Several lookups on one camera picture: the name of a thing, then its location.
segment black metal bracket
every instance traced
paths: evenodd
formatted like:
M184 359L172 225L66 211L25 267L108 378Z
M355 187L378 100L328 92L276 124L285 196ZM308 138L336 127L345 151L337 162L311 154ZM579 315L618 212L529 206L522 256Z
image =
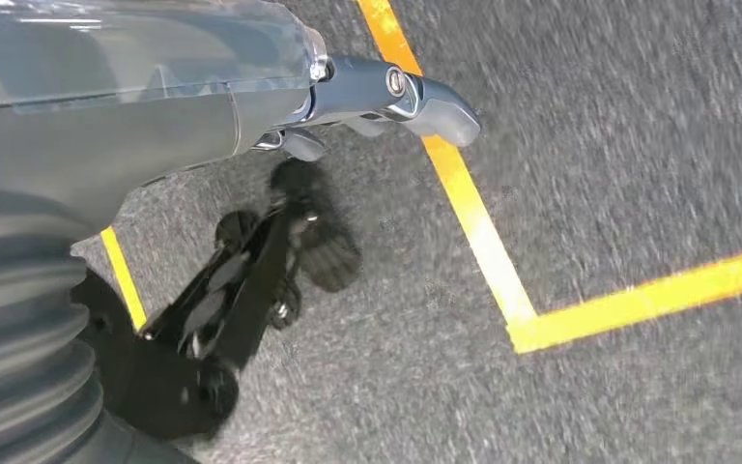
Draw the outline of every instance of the black metal bracket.
M161 439L215 435L237 403L234 373L266 328L285 329L300 316L298 270L329 292L357 277L359 253L324 180L311 163L277 166L270 210L224 217L207 265L139 333L108 284L96 293L97 275L76 287L73 299L93 318L81 339L97 353L110 411Z

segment yellow tape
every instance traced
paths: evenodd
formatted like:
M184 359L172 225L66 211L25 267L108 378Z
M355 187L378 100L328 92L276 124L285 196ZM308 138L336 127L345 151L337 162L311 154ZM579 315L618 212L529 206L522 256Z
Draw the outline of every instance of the yellow tape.
M101 232L100 237L103 240L103 246L106 248L106 254L109 256L109 262L112 264L112 270L115 271L115 277L118 278L118 284L121 286L121 294L124 296L124 301L127 302L127 310L132 318L132 325L137 332L146 324L146 311L143 310L143 305L138 298L138 291L135 289L132 275L129 273L127 259L124 257L124 252L121 251L121 244L118 243L118 237L112 227L108 227Z
M357 0L383 58L408 73L422 75L414 53L387 0ZM456 147L439 137L422 139L453 211L471 244L473 255L508 325L523 323L536 313L516 274L479 191Z
M518 353L742 295L742 255L543 314L510 328Z

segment caster wheel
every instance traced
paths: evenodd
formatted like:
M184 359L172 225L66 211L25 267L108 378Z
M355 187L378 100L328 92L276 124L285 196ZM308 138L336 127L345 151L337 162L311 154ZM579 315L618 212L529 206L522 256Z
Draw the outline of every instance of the caster wheel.
M234 374L222 363L204 363L198 379L198 398L211 416L225 420L238 404L240 388Z
M282 331L292 326L300 318L300 290L294 282L284 284L285 291L271 309L271 326Z
M242 248L257 227L260 217L249 210L239 210L224 216L214 231L218 247Z
M290 242L311 282L334 293L357 280L362 256L331 204L326 175L317 164L298 159L280 163L270 188L274 201L302 212Z

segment yellow floor line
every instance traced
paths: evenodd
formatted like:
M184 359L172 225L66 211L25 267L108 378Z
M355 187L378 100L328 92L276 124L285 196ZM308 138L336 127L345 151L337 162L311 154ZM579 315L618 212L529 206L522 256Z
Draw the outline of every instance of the yellow floor line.
M517 353L527 353L738 295L742 255L542 314L510 335Z
M137 331L146 324L146 311L143 310L143 305L138 298L138 291L135 288L134 281L132 281L132 275L129 273L127 259L121 250L121 244L118 243L118 236L115 235L115 229L108 227L100 233L100 237L103 240L103 246L106 248L106 254L109 256L109 262L112 264L112 270L115 272L115 277L118 278L118 284L121 286L121 294L124 296L124 301L127 302L127 310L132 318L132 325Z
M388 0L357 2L383 59L395 63L408 73L422 75L422 69ZM536 313L525 287L516 274L516 268L504 249L459 150L436 136L424 137L422 142L508 327L532 319Z

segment gray carpet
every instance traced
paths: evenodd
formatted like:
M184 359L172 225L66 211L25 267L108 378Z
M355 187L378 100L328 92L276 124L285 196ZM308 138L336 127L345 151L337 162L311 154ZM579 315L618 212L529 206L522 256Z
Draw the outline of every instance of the gray carpet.
M394 0L426 74L480 112L463 156L537 310L742 251L742 1ZM379 56L352 0L288 2ZM417 139L324 132L362 278L270 333L203 462L742 462L742 298L517 356ZM279 155L136 191L148 311L265 207ZM111 276L97 240L77 251Z

